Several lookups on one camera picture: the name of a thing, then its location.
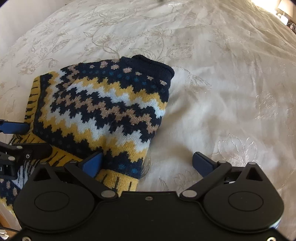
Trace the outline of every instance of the black cable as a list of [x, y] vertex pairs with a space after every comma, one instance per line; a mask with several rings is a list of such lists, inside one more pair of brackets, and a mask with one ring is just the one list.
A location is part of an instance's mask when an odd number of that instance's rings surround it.
[[2, 227], [2, 226], [0, 226], [0, 229], [4, 229], [4, 230], [8, 230], [8, 231], [12, 231], [12, 232], [16, 232], [16, 233], [19, 232], [18, 230], [11, 229], [11, 228], [7, 228], [7, 227]]

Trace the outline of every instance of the blue dot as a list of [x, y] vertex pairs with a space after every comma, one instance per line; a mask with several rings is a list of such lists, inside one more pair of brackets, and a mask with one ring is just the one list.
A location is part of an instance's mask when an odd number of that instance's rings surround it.
[[123, 164], [120, 164], [119, 166], [118, 166], [118, 168], [120, 169], [120, 170], [123, 170], [123, 169], [125, 169], [125, 165], [123, 165]]

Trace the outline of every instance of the table lamp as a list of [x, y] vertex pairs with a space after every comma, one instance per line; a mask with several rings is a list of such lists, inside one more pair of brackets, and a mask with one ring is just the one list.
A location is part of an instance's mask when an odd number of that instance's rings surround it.
[[288, 18], [285, 14], [289, 15], [291, 18], [293, 17], [293, 3], [290, 0], [281, 0], [278, 8], [284, 12], [281, 16], [281, 21], [287, 25]]

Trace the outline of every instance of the white bedspread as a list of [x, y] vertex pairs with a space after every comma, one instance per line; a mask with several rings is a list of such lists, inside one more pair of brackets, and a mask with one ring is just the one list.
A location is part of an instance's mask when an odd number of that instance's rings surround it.
[[135, 54], [176, 72], [138, 190], [191, 186], [195, 151], [255, 161], [284, 199], [280, 231], [295, 238], [296, 35], [247, 0], [73, 1], [0, 60], [0, 117], [23, 121], [38, 75]]

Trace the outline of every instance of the bedspread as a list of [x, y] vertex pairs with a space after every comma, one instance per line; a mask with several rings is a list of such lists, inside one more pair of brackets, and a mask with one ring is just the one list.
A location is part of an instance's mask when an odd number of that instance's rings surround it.
[[[23, 121], [36, 76], [135, 54], [176, 73], [137, 189], [190, 187], [201, 179], [195, 151], [236, 166], [255, 161], [284, 200], [280, 231], [295, 238], [296, 36], [247, 0], [73, 1], [0, 59], [0, 117]], [[23, 173], [13, 184], [25, 181]]]

